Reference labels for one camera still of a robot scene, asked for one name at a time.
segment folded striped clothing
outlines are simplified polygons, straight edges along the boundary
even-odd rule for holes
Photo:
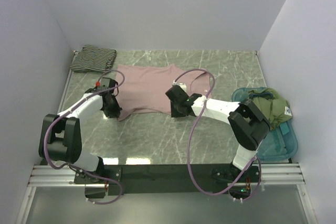
[[[105,72],[112,68],[117,51],[108,48],[84,46],[73,60],[70,69],[74,72]]]

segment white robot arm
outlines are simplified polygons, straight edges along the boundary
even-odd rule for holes
[[[199,116],[206,96],[186,93],[183,83],[175,83],[166,95],[171,101],[172,117]],[[230,124],[239,142],[233,165],[242,170],[256,155],[259,144],[270,130],[270,123],[251,101],[226,102],[207,99],[202,117],[216,119]]]
[[[64,161],[88,172],[102,174],[104,170],[102,158],[82,149],[80,125],[99,110],[102,110],[108,118],[119,117],[121,108],[118,105],[113,91],[93,95],[93,93],[115,87],[117,84],[118,83],[113,79],[102,78],[99,86],[87,90],[83,97],[67,110],[57,115],[46,115],[42,125],[39,155],[45,157],[43,150],[44,137],[51,123],[56,118],[70,111],[70,114],[52,128],[47,144],[50,159],[54,161]],[[86,101],[74,109],[83,99],[86,99]]]

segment gray marble table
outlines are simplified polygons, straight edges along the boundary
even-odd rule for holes
[[[231,101],[241,87],[265,86],[254,51],[118,51],[118,64],[181,69],[206,68],[216,78],[214,99]],[[98,73],[72,73],[62,107],[67,108],[93,87]],[[174,119],[163,113],[131,115],[118,122],[96,112],[81,127],[83,148],[109,164],[185,164],[188,136],[194,117]],[[238,143],[228,124],[202,118],[191,143],[192,163],[229,163]]]

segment pink t-shirt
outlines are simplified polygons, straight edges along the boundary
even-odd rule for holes
[[[119,88],[117,101],[122,111],[118,121],[130,114],[163,112],[170,114],[170,101],[165,95],[173,81],[184,72],[175,64],[164,68],[118,65],[125,75],[125,82]],[[117,73],[116,81],[122,76]],[[187,86],[187,94],[205,95],[210,89],[209,75],[202,71],[192,71],[179,78]]]

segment blue plastic tray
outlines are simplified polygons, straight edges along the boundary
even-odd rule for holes
[[[232,94],[233,102],[242,102],[248,99],[248,91],[261,90],[261,88],[240,88]],[[291,120],[281,123],[280,127],[270,131],[259,146],[257,156],[262,161],[281,161],[289,159],[298,151],[298,140],[296,139]]]

